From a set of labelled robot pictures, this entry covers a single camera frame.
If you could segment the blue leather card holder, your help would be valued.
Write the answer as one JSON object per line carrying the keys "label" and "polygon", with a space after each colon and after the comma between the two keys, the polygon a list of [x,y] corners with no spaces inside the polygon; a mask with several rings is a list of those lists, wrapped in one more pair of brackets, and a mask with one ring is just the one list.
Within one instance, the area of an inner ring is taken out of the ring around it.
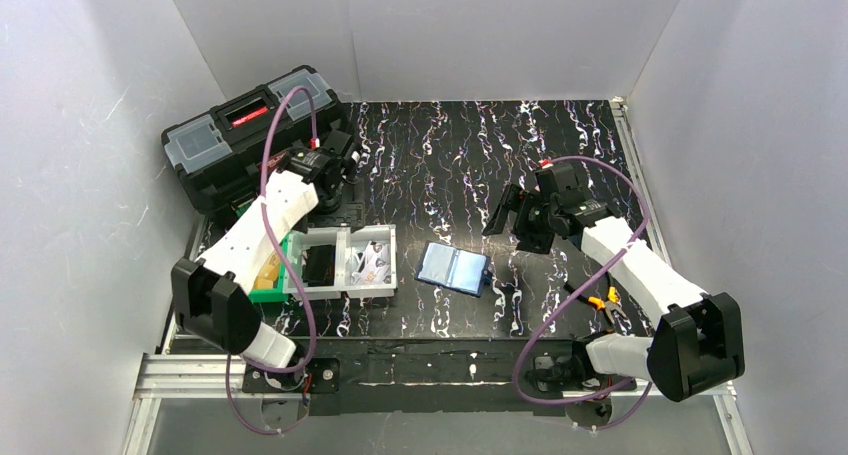
{"label": "blue leather card holder", "polygon": [[443,289],[480,298],[493,280],[487,255],[428,241],[414,279]]}

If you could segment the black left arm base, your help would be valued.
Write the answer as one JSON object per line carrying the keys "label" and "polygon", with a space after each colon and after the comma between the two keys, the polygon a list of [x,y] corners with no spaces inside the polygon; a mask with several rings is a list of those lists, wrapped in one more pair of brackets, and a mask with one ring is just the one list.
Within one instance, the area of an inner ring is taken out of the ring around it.
{"label": "black left arm base", "polygon": [[314,358],[301,371],[274,373],[248,364],[241,390],[248,394],[333,394],[339,390],[341,363],[337,358]]}

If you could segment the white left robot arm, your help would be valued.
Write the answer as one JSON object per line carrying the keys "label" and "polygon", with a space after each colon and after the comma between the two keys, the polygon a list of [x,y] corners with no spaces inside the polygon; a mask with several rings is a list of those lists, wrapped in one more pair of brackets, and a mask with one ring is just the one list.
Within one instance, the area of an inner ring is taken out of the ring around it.
{"label": "white left robot arm", "polygon": [[[198,258],[181,258],[173,266],[178,326],[263,371],[304,370],[317,348],[315,316],[280,242],[317,205],[315,184],[301,175],[276,171],[263,179],[260,196],[217,243]],[[273,253],[280,256],[303,303],[309,329],[306,348],[265,323],[249,300],[260,269]]]}

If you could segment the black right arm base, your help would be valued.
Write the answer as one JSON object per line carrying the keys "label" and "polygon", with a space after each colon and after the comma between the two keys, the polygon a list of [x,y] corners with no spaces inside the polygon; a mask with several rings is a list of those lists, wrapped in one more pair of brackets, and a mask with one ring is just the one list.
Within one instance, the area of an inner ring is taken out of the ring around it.
{"label": "black right arm base", "polygon": [[524,380],[539,393],[566,391],[596,392],[624,380],[619,375],[599,374],[569,355],[535,357],[524,372]]}

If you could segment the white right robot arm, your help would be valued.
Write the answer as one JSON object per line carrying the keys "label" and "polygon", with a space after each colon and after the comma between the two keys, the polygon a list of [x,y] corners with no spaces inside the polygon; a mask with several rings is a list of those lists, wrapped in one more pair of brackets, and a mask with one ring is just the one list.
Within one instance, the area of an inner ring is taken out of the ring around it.
{"label": "white right robot arm", "polygon": [[746,370],[741,308],[728,293],[710,294],[677,273],[627,221],[579,189],[543,194],[504,187],[485,235],[503,232],[510,214],[518,248],[549,253],[555,237],[568,239],[605,268],[648,316],[651,337],[603,333],[573,343],[544,367],[519,368],[520,377],[553,388],[602,375],[653,383],[680,402],[741,377]]}

